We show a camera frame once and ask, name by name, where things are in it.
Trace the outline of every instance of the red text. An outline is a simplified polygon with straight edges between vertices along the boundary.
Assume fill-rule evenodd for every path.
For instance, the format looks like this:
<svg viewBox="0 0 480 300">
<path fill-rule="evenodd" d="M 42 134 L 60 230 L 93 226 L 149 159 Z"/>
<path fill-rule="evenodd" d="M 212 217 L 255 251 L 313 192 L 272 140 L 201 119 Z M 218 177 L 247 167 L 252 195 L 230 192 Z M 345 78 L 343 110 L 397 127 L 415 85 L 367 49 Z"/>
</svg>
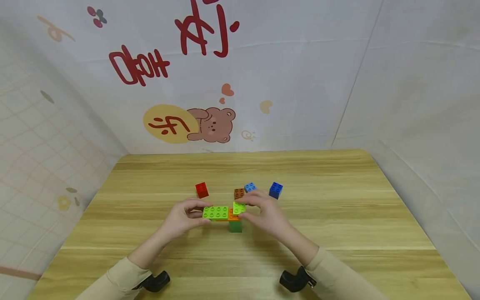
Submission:
<svg viewBox="0 0 480 300">
<path fill-rule="evenodd" d="M 150 52 L 147 55 L 138 54 L 135 59 L 132 58 L 125 45 L 121 46 L 121 50 L 122 52 L 111 52 L 108 55 L 108 58 L 110 58 L 113 68 L 123 83 L 136 84 L 140 82 L 142 86 L 145 86 L 145 81 L 142 76 L 153 78 L 154 76 L 160 77 L 161 74 L 165 78 L 168 77 L 167 66 L 170 65 L 170 62 L 168 60 L 164 61 L 157 49 L 153 51 L 153 54 Z M 115 61 L 116 57 L 120 57 L 123 60 L 123 63 L 125 63 L 125 66 L 132 77 L 131 80 L 127 80 L 125 76 L 123 76 L 117 62 Z"/>
<path fill-rule="evenodd" d="M 203 0 L 204 4 L 211 4 L 217 1 L 218 0 Z M 203 29 L 206 29 L 211 34 L 215 33 L 215 31 L 207 22 L 205 22 L 200 18 L 197 1 L 190 0 L 190 4 L 192 6 L 192 15 L 186 16 L 183 22 L 178 19 L 175 20 L 175 25 L 180 30 L 181 51 L 184 55 L 187 55 L 187 38 L 189 38 L 193 42 L 200 45 L 200 49 L 203 55 L 207 55 L 207 52 L 206 52 L 207 41 L 204 38 Z M 218 15 L 218 23 L 220 26 L 220 38 L 222 41 L 222 51 L 213 51 L 213 53 L 218 57 L 226 57 L 228 55 L 227 23 L 225 20 L 225 12 L 223 11 L 223 7 L 220 4 L 216 5 L 216 12 Z M 188 30 L 188 27 L 190 26 L 191 23 L 195 24 L 197 35 L 194 35 Z M 240 26 L 240 22 L 238 21 L 233 22 L 232 25 L 230 25 L 229 27 L 230 31 L 236 32 L 239 26 Z"/>
<path fill-rule="evenodd" d="M 153 120 L 156 121 L 156 122 L 163 122 L 162 118 L 154 118 Z M 166 124 L 154 125 L 152 123 L 148 123 L 148 126 L 150 126 L 152 128 L 158 128 L 158 129 L 160 129 L 160 128 L 170 128 L 170 130 L 173 134 L 177 134 L 177 132 L 175 131 L 175 126 L 177 126 L 178 124 L 172 124 L 170 122 L 170 120 L 177 120 L 178 122 L 180 122 L 180 124 L 183 125 L 183 127 L 185 128 L 185 130 L 187 132 L 190 132 L 190 129 L 188 128 L 187 124 L 185 124 L 185 122 L 179 117 L 166 116 L 165 117 Z M 163 135 L 168 134 L 168 130 L 167 129 L 162 130 L 162 134 Z"/>
</svg>

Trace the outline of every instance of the light blue lego brick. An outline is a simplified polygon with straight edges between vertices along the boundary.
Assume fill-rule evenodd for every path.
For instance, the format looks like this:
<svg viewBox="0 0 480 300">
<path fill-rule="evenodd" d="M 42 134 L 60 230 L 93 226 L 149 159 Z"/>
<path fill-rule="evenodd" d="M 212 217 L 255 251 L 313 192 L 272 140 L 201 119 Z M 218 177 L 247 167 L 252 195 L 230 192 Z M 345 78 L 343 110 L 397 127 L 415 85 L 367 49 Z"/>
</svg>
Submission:
<svg viewBox="0 0 480 300">
<path fill-rule="evenodd" d="M 280 193 L 282 192 L 283 185 L 274 182 L 272 184 L 272 187 L 270 188 L 270 191 L 268 192 L 268 195 L 270 197 L 274 197 L 275 199 L 278 199 L 280 197 Z"/>
<path fill-rule="evenodd" d="M 245 184 L 245 192 L 251 192 L 251 191 L 256 190 L 256 189 L 257 189 L 257 187 L 253 184 L 253 182 Z"/>
</svg>

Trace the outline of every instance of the pink heart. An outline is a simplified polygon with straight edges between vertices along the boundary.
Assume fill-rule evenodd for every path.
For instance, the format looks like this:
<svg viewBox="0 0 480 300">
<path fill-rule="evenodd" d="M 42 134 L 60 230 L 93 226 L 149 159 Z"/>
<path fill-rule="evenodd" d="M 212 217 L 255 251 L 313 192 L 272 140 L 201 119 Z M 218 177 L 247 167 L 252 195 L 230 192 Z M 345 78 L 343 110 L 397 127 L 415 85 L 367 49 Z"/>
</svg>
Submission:
<svg viewBox="0 0 480 300">
<path fill-rule="evenodd" d="M 229 96 L 229 97 L 233 96 L 234 93 L 233 93 L 229 84 L 224 84 L 222 86 L 222 94 L 224 94 L 225 96 Z"/>
</svg>

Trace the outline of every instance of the black clip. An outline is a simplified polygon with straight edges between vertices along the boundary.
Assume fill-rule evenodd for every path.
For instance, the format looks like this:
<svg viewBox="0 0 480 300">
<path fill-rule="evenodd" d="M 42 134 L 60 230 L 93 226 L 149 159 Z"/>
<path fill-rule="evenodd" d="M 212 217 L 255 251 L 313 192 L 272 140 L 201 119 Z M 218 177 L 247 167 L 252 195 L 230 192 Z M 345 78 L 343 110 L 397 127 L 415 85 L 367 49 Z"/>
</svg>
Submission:
<svg viewBox="0 0 480 300">
<path fill-rule="evenodd" d="M 134 289 L 144 287 L 149 292 L 157 293 L 163 289 L 168 282 L 170 282 L 170 276 L 168 276 L 166 271 L 163 271 L 157 277 L 154 277 L 153 274 L 150 275 Z"/>
<path fill-rule="evenodd" d="M 317 282 L 311 278 L 310 275 L 307 274 L 307 271 L 305 271 L 305 268 L 301 266 L 296 275 L 288 271 L 283 271 L 282 276 L 280 276 L 280 284 L 290 292 L 295 293 L 301 291 L 307 284 L 313 288 L 317 285 Z"/>
</svg>

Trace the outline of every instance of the tiled wall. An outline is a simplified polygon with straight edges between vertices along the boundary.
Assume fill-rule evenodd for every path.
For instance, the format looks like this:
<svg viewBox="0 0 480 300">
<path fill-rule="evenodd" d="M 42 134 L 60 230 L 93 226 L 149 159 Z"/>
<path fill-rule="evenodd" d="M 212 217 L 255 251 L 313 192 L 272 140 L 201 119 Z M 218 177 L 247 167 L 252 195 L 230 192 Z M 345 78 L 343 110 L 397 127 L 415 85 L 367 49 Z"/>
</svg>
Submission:
<svg viewBox="0 0 480 300">
<path fill-rule="evenodd" d="M 112 167 L 54 102 L 0 41 L 2 300 L 26 297 Z"/>
</svg>

